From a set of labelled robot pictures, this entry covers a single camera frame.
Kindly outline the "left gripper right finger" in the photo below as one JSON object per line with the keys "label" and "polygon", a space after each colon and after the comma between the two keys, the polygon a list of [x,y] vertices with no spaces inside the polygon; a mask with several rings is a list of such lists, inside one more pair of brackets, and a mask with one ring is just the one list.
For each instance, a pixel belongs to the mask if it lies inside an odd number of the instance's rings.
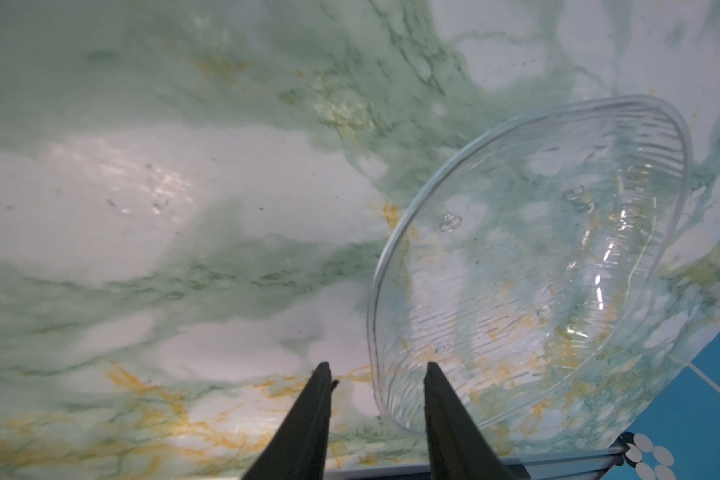
{"label": "left gripper right finger", "polygon": [[427,365],[424,393],[432,479],[515,479],[435,362]]}

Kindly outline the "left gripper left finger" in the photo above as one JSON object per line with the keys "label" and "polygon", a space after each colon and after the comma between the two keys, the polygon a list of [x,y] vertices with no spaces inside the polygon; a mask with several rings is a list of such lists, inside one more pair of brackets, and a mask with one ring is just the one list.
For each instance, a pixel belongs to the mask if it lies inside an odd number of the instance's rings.
{"label": "left gripper left finger", "polygon": [[329,363],[320,363],[244,480],[324,478],[336,385]]}

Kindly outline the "clear glass plate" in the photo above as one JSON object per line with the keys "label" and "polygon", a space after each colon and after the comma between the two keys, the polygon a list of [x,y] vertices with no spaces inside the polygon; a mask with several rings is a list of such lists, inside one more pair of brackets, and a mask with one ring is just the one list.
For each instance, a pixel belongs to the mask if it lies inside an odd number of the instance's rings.
{"label": "clear glass plate", "polygon": [[374,273],[367,336],[381,416],[423,433],[432,363],[479,426],[590,365],[654,279],[692,153],[676,107],[627,95],[522,114],[451,157]]}

